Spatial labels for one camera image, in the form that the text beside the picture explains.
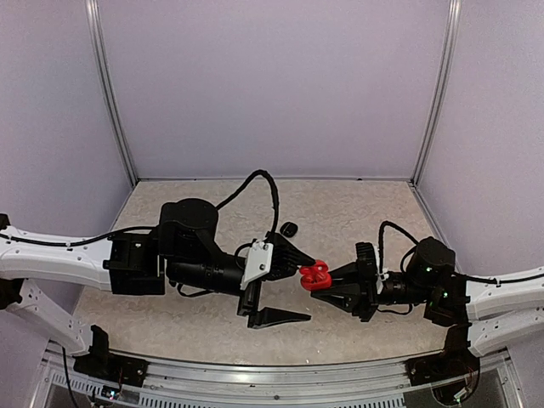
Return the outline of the black earbud charging case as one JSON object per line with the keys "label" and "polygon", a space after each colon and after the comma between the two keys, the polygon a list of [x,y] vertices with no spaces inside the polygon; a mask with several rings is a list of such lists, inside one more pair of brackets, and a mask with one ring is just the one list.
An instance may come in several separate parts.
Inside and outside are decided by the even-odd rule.
{"label": "black earbud charging case", "polygon": [[285,222],[280,227],[280,233],[288,239],[293,238],[298,232],[298,225],[293,222]]}

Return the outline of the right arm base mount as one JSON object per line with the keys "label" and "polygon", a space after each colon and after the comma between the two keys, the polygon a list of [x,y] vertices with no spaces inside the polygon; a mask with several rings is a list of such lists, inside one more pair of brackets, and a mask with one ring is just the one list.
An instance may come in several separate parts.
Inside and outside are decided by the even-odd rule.
{"label": "right arm base mount", "polygon": [[435,383],[479,370],[479,358],[468,350],[468,328],[469,325],[450,327],[441,351],[405,361],[411,386]]}

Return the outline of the red earbud charging case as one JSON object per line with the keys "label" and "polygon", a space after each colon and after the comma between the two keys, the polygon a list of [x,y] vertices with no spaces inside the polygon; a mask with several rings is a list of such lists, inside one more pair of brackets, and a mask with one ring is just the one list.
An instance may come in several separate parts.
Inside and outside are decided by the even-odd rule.
{"label": "red earbud charging case", "polygon": [[332,286],[329,267],[322,260],[316,260],[314,265],[301,267],[299,273],[302,288],[309,292],[328,289]]}

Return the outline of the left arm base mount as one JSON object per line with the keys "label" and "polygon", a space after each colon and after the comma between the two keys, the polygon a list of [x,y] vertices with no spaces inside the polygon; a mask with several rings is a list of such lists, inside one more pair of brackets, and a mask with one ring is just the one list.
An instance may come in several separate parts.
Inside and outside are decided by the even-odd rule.
{"label": "left arm base mount", "polygon": [[90,377],[141,388],[149,362],[110,351],[109,336],[96,325],[90,326],[92,342],[88,352],[74,358],[73,369]]}

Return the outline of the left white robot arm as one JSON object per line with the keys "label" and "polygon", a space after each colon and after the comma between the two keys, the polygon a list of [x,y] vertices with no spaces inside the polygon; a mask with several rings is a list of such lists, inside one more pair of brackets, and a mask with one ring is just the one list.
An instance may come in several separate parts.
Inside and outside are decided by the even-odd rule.
{"label": "left white robot arm", "polygon": [[119,360],[107,334],[60,307],[38,287],[40,280],[89,286],[124,296],[162,296],[167,284],[195,296],[227,294],[238,313],[260,329],[306,320],[305,314],[260,308],[261,285],[295,275],[314,260],[275,229],[234,254],[215,240],[218,209],[198,198],[169,202],[151,227],[129,227],[93,238],[40,235],[1,218],[1,308],[31,324],[103,378]]}

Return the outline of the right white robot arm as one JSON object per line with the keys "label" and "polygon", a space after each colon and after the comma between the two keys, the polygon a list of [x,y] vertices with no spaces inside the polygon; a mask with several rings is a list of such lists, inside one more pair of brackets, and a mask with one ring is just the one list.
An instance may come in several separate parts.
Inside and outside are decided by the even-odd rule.
{"label": "right white robot arm", "polygon": [[321,261],[301,269],[301,284],[312,298],[368,322],[394,305],[423,305],[424,318],[447,328],[447,349],[434,362],[442,377],[453,377],[468,352],[483,357],[543,329],[543,269],[497,277],[456,271],[456,254],[429,236],[415,243],[399,271],[383,265],[384,245],[359,242],[356,259],[330,270]]}

